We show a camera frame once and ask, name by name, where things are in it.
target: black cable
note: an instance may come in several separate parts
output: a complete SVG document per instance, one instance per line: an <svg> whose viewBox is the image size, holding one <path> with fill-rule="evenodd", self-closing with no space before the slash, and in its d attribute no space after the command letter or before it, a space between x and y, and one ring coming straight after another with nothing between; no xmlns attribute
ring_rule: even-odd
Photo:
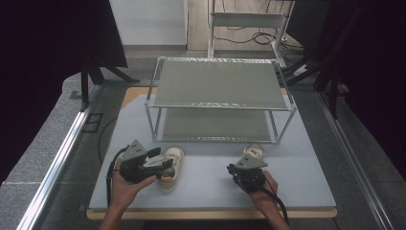
<svg viewBox="0 0 406 230"><path fill-rule="evenodd" d="M287 212L286 212L286 207L284 206L282 200L276 195L274 189L271 186L271 183L265 178L265 180L268 182L269 186L271 187L271 190L274 193L269 192L267 189L257 185L256 183L252 182L251 180L249 180L247 177L245 176L241 176L239 175L241 178L245 179L245 181L247 181L248 183L254 185L254 187L256 187L257 189L259 189L260 191L262 191L263 193L267 194L269 197L271 197L273 200L275 200L281 207L282 210L282 214L283 214L283 219L284 221L287 223L287 225L289 225L289 218L287 216Z"/></svg>
<svg viewBox="0 0 406 230"><path fill-rule="evenodd" d="M118 117L115 117L111 119L101 130L101 134L99 135L98 139L98 155L99 155L99 160L102 163L102 151L101 151L101 142L102 142L102 135L104 134L105 130L107 129L108 126L110 126L115 120L117 120Z"/></svg>
<svg viewBox="0 0 406 230"><path fill-rule="evenodd" d="M113 160L110 163L110 166L108 167L108 171L107 171L107 176L105 177L105 185L106 185L106 196L107 196L107 207L110 206L110 199L111 199L111 179L113 177L113 171L114 167L116 166L116 161L117 158L119 158L120 154L122 154L123 152L125 152L128 149L129 146L122 148L119 150L119 152L116 153L116 155L114 156Z"/></svg>

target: metal rack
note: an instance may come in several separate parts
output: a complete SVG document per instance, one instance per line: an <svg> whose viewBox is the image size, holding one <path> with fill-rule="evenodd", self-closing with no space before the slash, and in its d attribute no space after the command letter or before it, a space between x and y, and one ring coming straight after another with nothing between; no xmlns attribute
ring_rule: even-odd
<svg viewBox="0 0 406 230"><path fill-rule="evenodd" d="M246 12L215 12L215 0L212 0L211 35L208 46L208 58L214 57L214 28L215 27L248 27L274 28L278 30L277 39L272 41L272 49L281 68L286 67L280 46L287 26L294 1L286 1L287 10L284 13L246 13Z"/></svg>

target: gray floor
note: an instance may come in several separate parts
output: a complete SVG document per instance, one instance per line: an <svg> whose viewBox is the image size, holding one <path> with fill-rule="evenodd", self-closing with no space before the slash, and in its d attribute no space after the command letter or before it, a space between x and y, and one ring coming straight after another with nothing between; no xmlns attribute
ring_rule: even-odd
<svg viewBox="0 0 406 230"><path fill-rule="evenodd" d="M124 71L138 79L150 79L158 56L204 57L204 53L180 50L126 49L129 68ZM217 54L219 57L269 58L268 53ZM85 210L92 195L115 118L130 84L103 70L106 82L92 109L101 114L100 125L87 124L80 134L35 229L97 229ZM290 87L312 145L319 158L338 205L336 218L293 218L292 229L379 229L369 203L351 171L346 157L313 91L314 78ZM0 229L15 229L29 206L44 175L80 108L79 75L65 81L62 95L9 178L0 188ZM406 183L384 151L350 111L344 98L338 99L338 122L353 151L371 180L394 229L406 229ZM122 229L261 229L263 222L235 221L124 221Z"/></svg>

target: metal leg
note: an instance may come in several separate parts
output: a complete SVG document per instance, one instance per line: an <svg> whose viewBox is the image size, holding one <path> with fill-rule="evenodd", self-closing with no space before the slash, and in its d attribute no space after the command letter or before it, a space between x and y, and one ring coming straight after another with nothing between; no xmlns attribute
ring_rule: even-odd
<svg viewBox="0 0 406 230"><path fill-rule="evenodd" d="M214 58L214 14L215 14L215 0L212 0L212 12L210 13L210 40L209 48L207 50L207 58Z"/></svg>

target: table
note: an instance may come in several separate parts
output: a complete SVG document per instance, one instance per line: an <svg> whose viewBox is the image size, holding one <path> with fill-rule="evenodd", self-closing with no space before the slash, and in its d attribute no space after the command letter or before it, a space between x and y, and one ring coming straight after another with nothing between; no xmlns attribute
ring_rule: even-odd
<svg viewBox="0 0 406 230"><path fill-rule="evenodd" d="M116 152L134 139L151 150L178 146L185 151L175 190L165 193L157 183L138 193L123 219L263 219L226 166L235 164L245 143L153 142L145 101L147 89L129 88L110 146L92 194L87 217L103 219L106 212L105 176ZM290 218L333 218L336 203L297 112L278 145L263 144L265 168L279 182L279 197Z"/></svg>

